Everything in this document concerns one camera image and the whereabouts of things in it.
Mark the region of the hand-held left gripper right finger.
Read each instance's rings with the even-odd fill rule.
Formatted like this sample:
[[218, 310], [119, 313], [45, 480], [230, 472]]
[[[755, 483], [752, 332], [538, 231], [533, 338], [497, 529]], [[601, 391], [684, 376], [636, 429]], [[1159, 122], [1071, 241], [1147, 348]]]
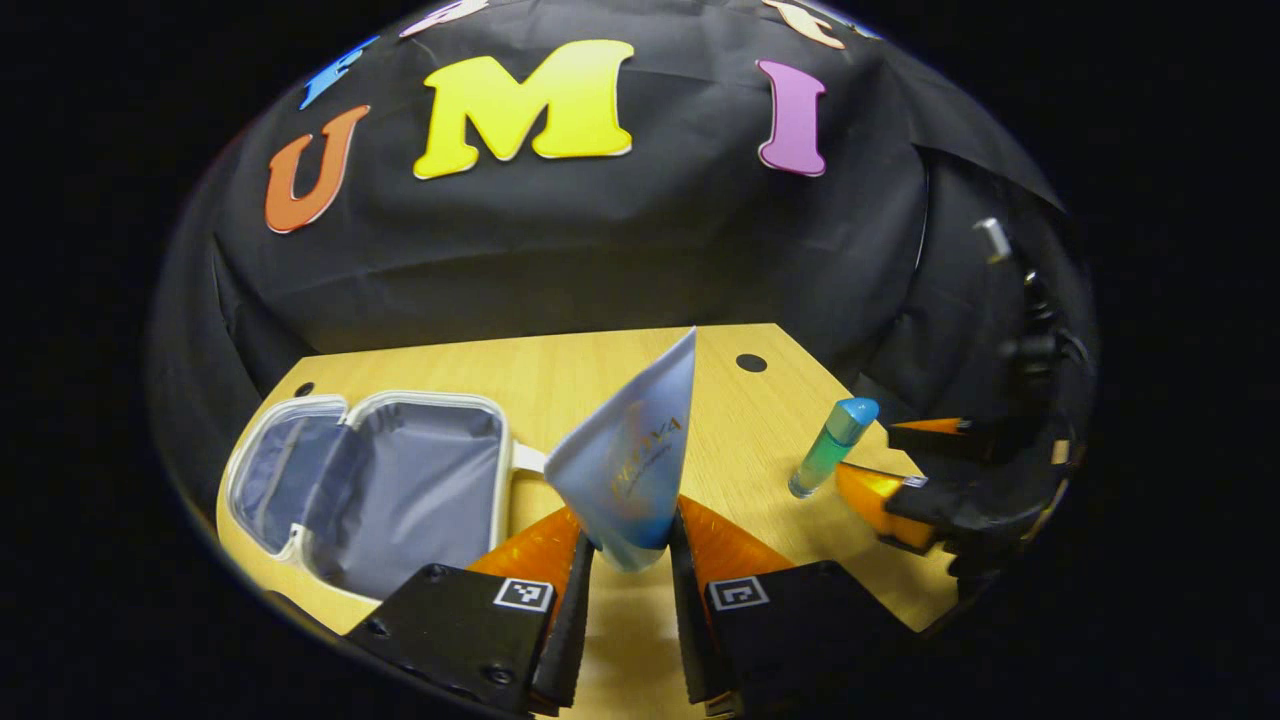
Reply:
[[686, 496], [669, 557], [687, 697], [710, 717], [838, 717], [915, 661], [915, 633], [838, 562], [792, 562]]

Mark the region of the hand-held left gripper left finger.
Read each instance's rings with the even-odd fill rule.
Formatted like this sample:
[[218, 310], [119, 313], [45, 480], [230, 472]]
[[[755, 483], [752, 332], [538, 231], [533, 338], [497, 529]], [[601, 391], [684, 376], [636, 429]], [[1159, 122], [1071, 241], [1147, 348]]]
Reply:
[[435, 691], [554, 717], [575, 701], [594, 556], [558, 509], [467, 568], [421, 568], [346, 639]]

